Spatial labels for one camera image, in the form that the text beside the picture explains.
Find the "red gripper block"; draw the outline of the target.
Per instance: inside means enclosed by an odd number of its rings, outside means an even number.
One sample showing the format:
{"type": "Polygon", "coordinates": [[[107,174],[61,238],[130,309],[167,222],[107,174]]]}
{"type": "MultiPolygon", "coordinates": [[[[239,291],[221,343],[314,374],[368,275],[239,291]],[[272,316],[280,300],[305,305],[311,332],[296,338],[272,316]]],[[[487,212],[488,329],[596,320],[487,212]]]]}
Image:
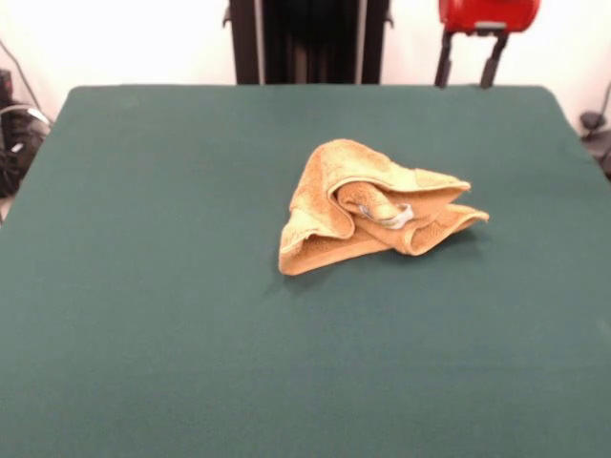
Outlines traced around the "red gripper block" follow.
{"type": "MultiPolygon", "coordinates": [[[[452,67],[453,32],[526,31],[536,17],[536,0],[439,0],[438,12],[446,31],[442,34],[434,85],[446,87],[452,67]]],[[[507,34],[498,34],[480,78],[481,89],[490,89],[494,85],[506,44],[507,34]]]]}

